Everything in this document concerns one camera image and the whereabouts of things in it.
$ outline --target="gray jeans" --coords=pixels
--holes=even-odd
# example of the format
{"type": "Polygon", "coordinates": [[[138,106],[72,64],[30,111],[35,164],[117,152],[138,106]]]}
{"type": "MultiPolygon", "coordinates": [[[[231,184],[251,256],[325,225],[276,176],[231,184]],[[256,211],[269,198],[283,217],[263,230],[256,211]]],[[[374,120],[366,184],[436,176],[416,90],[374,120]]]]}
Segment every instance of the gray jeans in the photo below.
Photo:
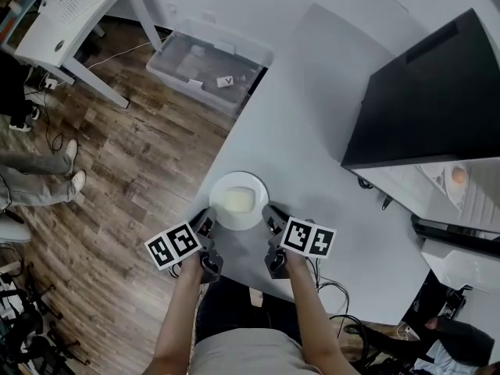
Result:
{"type": "MultiPolygon", "coordinates": [[[[37,175],[66,174],[71,159],[65,152],[54,155],[0,152],[0,175],[9,187],[12,206],[51,205],[73,200],[75,192],[69,180],[47,185],[37,175]]],[[[8,192],[0,179],[0,209],[8,203],[8,192]]]]}

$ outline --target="person's leg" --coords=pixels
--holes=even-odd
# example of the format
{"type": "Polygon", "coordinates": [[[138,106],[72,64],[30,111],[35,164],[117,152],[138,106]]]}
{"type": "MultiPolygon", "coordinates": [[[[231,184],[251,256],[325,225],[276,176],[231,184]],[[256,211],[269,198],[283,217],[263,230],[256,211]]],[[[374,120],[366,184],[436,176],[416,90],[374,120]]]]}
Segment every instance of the person's leg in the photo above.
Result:
{"type": "Polygon", "coordinates": [[[221,277],[210,284],[196,315],[195,343],[228,330],[251,327],[248,287],[221,277]]]}
{"type": "Polygon", "coordinates": [[[405,321],[413,331],[418,335],[420,341],[427,347],[427,350],[434,344],[438,339],[438,332],[435,330],[427,329],[422,323],[421,317],[414,311],[408,311],[405,316],[403,316],[403,321],[405,321]]]}
{"type": "Polygon", "coordinates": [[[35,175],[24,175],[18,170],[0,165],[0,204],[3,209],[11,205],[52,205],[73,200],[77,190],[70,180],[61,184],[47,185],[35,175]]]}
{"type": "Polygon", "coordinates": [[[302,345],[298,329],[297,309],[294,303],[263,294],[262,311],[267,315],[270,329],[280,330],[302,345]]]}
{"type": "Polygon", "coordinates": [[[24,96],[26,74],[17,60],[5,52],[0,52],[0,67],[8,74],[0,85],[0,94],[5,96],[0,113],[11,117],[11,127],[22,129],[26,117],[33,112],[33,103],[24,96]]]}
{"type": "MultiPolygon", "coordinates": [[[[344,330],[349,334],[360,334],[358,325],[348,325],[344,330]]],[[[388,337],[368,327],[364,327],[364,330],[370,346],[396,359],[404,359],[409,363],[414,363],[416,359],[423,359],[427,356],[429,347],[422,341],[402,341],[388,337]]]]}
{"type": "Polygon", "coordinates": [[[78,144],[71,140],[65,151],[53,155],[32,153],[0,152],[0,165],[13,168],[21,173],[37,175],[67,175],[73,171],[73,162],[77,155],[78,144]]]}

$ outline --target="plastic storage bin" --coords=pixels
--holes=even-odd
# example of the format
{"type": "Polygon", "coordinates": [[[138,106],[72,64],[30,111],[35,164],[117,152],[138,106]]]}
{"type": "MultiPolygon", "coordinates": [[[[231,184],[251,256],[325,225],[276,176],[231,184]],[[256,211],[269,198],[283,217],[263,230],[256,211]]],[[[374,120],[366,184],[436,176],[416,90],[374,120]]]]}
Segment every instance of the plastic storage bin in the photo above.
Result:
{"type": "Polygon", "coordinates": [[[185,20],[165,40],[146,68],[166,86],[237,116],[248,89],[272,61],[269,48],[211,23],[185,20]],[[234,84],[217,87],[217,78],[234,84]]]}

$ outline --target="person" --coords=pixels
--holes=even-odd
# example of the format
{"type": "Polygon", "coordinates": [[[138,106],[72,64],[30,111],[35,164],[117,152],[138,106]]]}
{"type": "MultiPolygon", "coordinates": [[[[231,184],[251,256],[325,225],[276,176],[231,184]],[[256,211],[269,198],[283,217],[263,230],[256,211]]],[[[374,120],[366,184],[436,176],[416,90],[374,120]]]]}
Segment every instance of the person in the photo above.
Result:
{"type": "MultiPolygon", "coordinates": [[[[415,373],[500,375],[500,362],[488,365],[495,340],[482,330],[443,316],[422,325],[413,311],[406,313],[405,322],[419,336],[418,341],[396,340],[363,327],[368,344],[412,363],[415,373]]],[[[345,331],[361,333],[358,325],[348,325],[345,331]]]]}
{"type": "Polygon", "coordinates": [[[0,50],[0,68],[4,73],[0,83],[0,114],[10,116],[9,128],[20,132],[31,131],[26,118],[36,121],[40,109],[31,100],[24,97],[24,81],[30,73],[28,66],[22,66],[14,57],[0,50]]]}
{"type": "Polygon", "coordinates": [[[287,251],[295,304],[263,296],[257,310],[248,287],[225,277],[210,284],[191,335],[203,270],[199,254],[182,270],[144,375],[355,375],[343,356],[304,257],[287,251]]]}
{"type": "Polygon", "coordinates": [[[0,211],[15,205],[51,205],[73,200],[85,185],[84,171],[55,185],[47,185],[35,175],[72,175],[77,152],[74,139],[65,151],[54,155],[0,152],[0,211]]]}

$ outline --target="shoe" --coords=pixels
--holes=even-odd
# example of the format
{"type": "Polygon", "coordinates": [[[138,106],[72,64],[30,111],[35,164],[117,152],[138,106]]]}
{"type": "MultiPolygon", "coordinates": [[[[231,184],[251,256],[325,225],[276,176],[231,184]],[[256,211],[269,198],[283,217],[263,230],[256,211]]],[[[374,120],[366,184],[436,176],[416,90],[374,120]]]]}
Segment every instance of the shoe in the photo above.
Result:
{"type": "Polygon", "coordinates": [[[80,193],[80,191],[84,188],[86,180],[87,174],[85,171],[78,171],[75,173],[75,176],[71,178],[71,184],[73,185],[75,195],[80,193]]]}
{"type": "Polygon", "coordinates": [[[31,127],[27,123],[23,123],[23,126],[18,127],[16,125],[9,125],[12,130],[18,130],[19,132],[31,132],[31,127]]]}
{"type": "Polygon", "coordinates": [[[352,324],[352,325],[347,325],[346,327],[344,327],[344,332],[346,334],[361,334],[361,329],[359,329],[359,325],[355,325],[355,324],[352,324]]]}
{"type": "Polygon", "coordinates": [[[33,121],[36,121],[38,118],[40,118],[40,109],[33,104],[33,112],[31,113],[31,119],[33,121]]]}
{"type": "Polygon", "coordinates": [[[71,139],[70,143],[68,143],[68,147],[66,147],[66,155],[68,155],[71,159],[71,167],[70,170],[66,173],[68,177],[73,173],[73,167],[75,165],[75,157],[77,157],[78,153],[78,143],[76,139],[71,139]]]}

